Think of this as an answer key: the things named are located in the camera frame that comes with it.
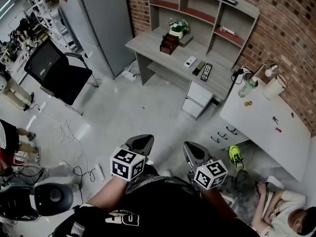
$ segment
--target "white cup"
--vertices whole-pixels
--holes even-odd
[[[272,100],[287,88],[287,82],[282,75],[276,75],[263,89],[263,95]]]

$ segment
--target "white flower pot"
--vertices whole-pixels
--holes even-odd
[[[178,33],[178,32],[175,32],[175,31],[173,31],[173,30],[170,29],[169,34],[174,35],[174,36],[178,36],[179,39],[182,39],[182,38],[183,38],[183,32],[179,32],[179,33]]]

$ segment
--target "gray floor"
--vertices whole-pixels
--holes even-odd
[[[210,145],[207,128],[211,112],[206,111],[197,121],[192,120],[180,111],[185,93],[156,75],[145,86],[141,85],[139,77],[134,82],[126,78],[115,81],[104,79],[99,82],[102,83],[99,88],[86,84],[74,103],[75,108],[84,112],[82,117],[67,109],[57,99],[49,98],[30,76],[25,78],[22,86],[28,92],[35,93],[35,102],[39,105],[43,101],[47,102],[44,110],[46,116],[59,122],[66,122],[66,119],[69,119],[70,130],[74,135],[86,123],[90,125],[90,129],[82,136],[80,143],[88,159],[88,168],[92,169],[95,163],[101,164],[106,182],[111,178],[109,162],[115,147],[120,146],[129,137],[139,134],[154,135],[155,143],[149,158],[160,173],[170,169],[174,175],[186,178],[189,168],[184,159],[182,144],[189,140],[205,147]],[[53,129],[58,126],[56,122],[40,114],[36,108],[24,113],[12,107],[3,98],[0,98],[0,104],[4,107],[0,110],[2,118],[16,126],[26,127],[31,117],[36,116],[29,130],[37,133],[36,144],[41,147],[42,166],[58,164],[59,161],[65,160],[72,166],[81,166],[86,171],[84,157],[80,157],[75,163],[72,162],[80,153],[80,144],[76,140],[64,139],[59,146],[60,131]],[[252,168],[258,168],[253,156],[260,149],[255,145],[248,146],[247,143],[241,145],[243,146],[246,146],[242,149],[246,166],[250,167],[253,164]],[[217,152],[216,157],[223,159],[225,164],[229,165],[227,151]],[[230,172],[234,174],[234,168],[231,167]],[[85,177],[82,189],[83,200],[87,201],[103,185],[92,183],[88,177]],[[78,202],[80,197],[76,194],[76,203]],[[13,231],[24,237],[45,237],[71,213],[42,217],[34,223],[19,222]]]

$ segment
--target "refrigerator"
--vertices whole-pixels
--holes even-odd
[[[133,39],[126,0],[60,0],[60,6],[88,65],[114,79],[135,59],[125,46]]]

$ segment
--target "drawer handle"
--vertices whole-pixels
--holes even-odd
[[[217,133],[219,136],[221,136],[224,140],[227,140],[227,138],[225,138],[225,136],[227,135],[227,133],[225,133],[223,136],[222,135],[220,135],[220,133],[218,132]]]
[[[215,141],[216,143],[220,143],[220,141],[218,140],[218,138],[217,138],[217,140],[214,140],[213,137],[211,136],[211,139],[212,139],[213,141]]]
[[[229,132],[231,132],[232,134],[237,135],[237,133],[234,133],[234,132],[236,131],[236,128],[235,128],[233,131],[230,131],[230,130],[228,129],[228,126],[226,126],[226,129],[227,129]]]

